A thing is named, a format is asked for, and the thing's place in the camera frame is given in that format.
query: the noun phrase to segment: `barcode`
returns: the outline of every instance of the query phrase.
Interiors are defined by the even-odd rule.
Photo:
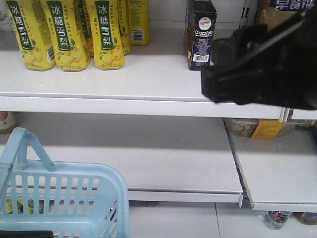
[[[53,46],[48,49],[48,63],[52,63],[55,59]]]
[[[194,62],[208,62],[209,55],[207,55],[207,56],[194,55],[193,61]]]
[[[133,31],[133,41],[143,42],[143,30],[138,29]]]

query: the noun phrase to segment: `yellow drink bottle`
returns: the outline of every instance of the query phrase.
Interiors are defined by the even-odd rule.
[[[86,4],[93,32],[96,67],[102,70],[123,67],[118,0],[86,0]]]
[[[91,33],[90,21],[85,0],[79,0],[78,3],[80,23],[83,28],[87,43],[87,50],[90,58],[94,57],[93,35]]]
[[[149,0],[128,0],[131,45],[150,43]]]
[[[25,67],[37,71],[54,67],[52,40],[40,0],[7,0],[5,3]]]
[[[90,57],[80,22],[79,0],[41,0],[54,47],[56,65],[63,71],[87,68]]]
[[[129,38],[129,17],[127,12],[127,0],[118,0],[118,14],[119,14],[119,26],[121,33],[121,43],[123,48],[123,54],[130,53],[130,38]]]

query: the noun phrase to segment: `bottle label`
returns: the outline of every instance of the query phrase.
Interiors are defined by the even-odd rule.
[[[259,125],[252,138],[275,138],[283,127],[284,123],[278,120],[259,119]]]
[[[111,36],[111,10],[109,9],[109,1],[96,1],[95,5],[99,22],[99,31],[101,33],[101,49],[113,50],[114,44]]]
[[[22,44],[22,48],[25,50],[32,50],[33,49],[32,44],[34,45],[34,43],[32,43],[29,38],[27,28],[25,26],[24,18],[22,16],[22,12],[18,2],[9,0],[9,1],[6,1],[6,3],[8,4],[8,7],[11,11],[12,20],[14,21],[16,25],[16,29],[18,31],[19,38]]]
[[[291,212],[268,211],[269,216],[278,223],[285,223]]]
[[[58,48],[60,51],[71,51],[70,41],[67,35],[66,24],[61,1],[47,1],[52,15]]]
[[[0,130],[12,127],[16,123],[12,112],[0,112]]]
[[[303,8],[313,8],[315,0],[270,0],[269,6],[281,11],[298,11]]]

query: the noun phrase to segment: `white tile floor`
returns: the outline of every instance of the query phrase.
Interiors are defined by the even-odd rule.
[[[159,202],[130,204],[132,238],[316,238],[317,226],[301,224],[292,216],[273,231],[263,223],[262,211],[229,203]]]

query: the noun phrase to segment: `green label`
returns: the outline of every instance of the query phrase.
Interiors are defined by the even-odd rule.
[[[23,17],[21,14],[19,4],[16,1],[6,1],[6,3],[8,4],[8,7],[9,7],[10,12],[12,14],[12,18],[15,22],[16,29],[17,29],[19,37],[20,37],[22,48],[25,50],[32,50],[33,46],[31,44],[29,35],[26,31],[26,27],[25,27],[25,24],[23,21]]]
[[[53,19],[58,47],[61,51],[71,51],[70,41],[64,20],[63,8],[60,1],[47,1]]]
[[[109,1],[96,1],[95,5],[99,22],[102,49],[112,50],[114,49],[114,46],[110,27]]]
[[[87,19],[85,15],[85,10],[84,10],[84,0],[79,0],[78,2],[78,9],[79,9],[79,17],[80,17],[80,23],[83,28],[84,36],[86,39],[90,37],[89,30],[87,27]]]

